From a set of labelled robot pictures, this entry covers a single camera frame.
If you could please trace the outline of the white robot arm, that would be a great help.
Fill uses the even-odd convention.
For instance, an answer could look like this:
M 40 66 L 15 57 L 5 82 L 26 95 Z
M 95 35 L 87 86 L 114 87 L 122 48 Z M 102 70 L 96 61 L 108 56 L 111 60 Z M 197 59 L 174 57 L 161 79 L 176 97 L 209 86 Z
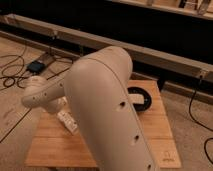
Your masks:
M 65 97 L 100 171 L 159 171 L 127 90 L 132 68 L 126 50 L 109 46 L 52 81 L 30 77 L 21 101 L 55 111 Z

